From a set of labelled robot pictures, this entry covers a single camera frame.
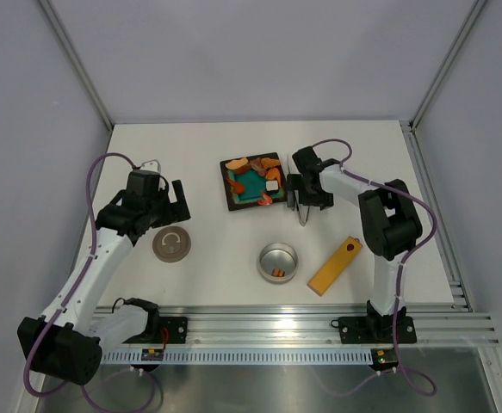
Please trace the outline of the metal serving tongs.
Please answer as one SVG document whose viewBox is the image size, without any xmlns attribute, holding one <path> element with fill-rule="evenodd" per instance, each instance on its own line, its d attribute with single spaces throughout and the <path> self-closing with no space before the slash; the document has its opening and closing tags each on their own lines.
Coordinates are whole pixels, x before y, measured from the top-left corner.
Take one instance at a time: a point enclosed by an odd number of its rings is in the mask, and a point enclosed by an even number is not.
<svg viewBox="0 0 502 413">
<path fill-rule="evenodd" d="M 292 186 L 292 178 L 291 175 L 293 175 L 294 172 L 294 162 L 291 158 L 291 156 L 287 155 L 287 167 L 288 167 L 288 173 L 287 173 L 287 193 L 288 193 L 288 198 L 287 198 L 287 207 L 295 213 L 295 216 L 298 219 L 299 225 L 301 227 L 305 227 L 307 225 L 307 222 L 309 220 L 309 215 L 310 215 L 310 206 L 303 206 L 299 202 L 299 196 L 298 196 L 298 191 L 293 188 Z"/>
</svg>

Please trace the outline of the small brown meat piece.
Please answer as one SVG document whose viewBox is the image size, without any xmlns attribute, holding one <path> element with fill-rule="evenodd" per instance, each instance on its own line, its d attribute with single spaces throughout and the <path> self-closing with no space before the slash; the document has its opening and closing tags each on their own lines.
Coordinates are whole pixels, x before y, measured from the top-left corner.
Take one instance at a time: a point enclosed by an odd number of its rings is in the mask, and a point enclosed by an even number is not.
<svg viewBox="0 0 502 413">
<path fill-rule="evenodd" d="M 271 275 L 274 277 L 283 277 L 285 275 L 285 272 L 280 269 L 274 269 Z"/>
</svg>

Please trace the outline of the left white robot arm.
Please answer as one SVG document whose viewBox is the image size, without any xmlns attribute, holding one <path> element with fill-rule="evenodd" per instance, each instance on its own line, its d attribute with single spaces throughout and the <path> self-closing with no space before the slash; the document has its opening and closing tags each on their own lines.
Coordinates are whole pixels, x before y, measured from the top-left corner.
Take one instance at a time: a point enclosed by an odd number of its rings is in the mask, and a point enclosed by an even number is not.
<svg viewBox="0 0 502 413">
<path fill-rule="evenodd" d="M 135 169 L 127 185 L 91 224 L 90 247 L 53 302 L 37 318 L 25 317 L 17 335 L 32 372 L 86 385 L 102 357 L 122 343 L 162 340 L 158 305 L 130 298 L 93 322 L 93 314 L 117 268 L 149 230 L 190 218 L 183 185 L 155 171 Z"/>
</svg>

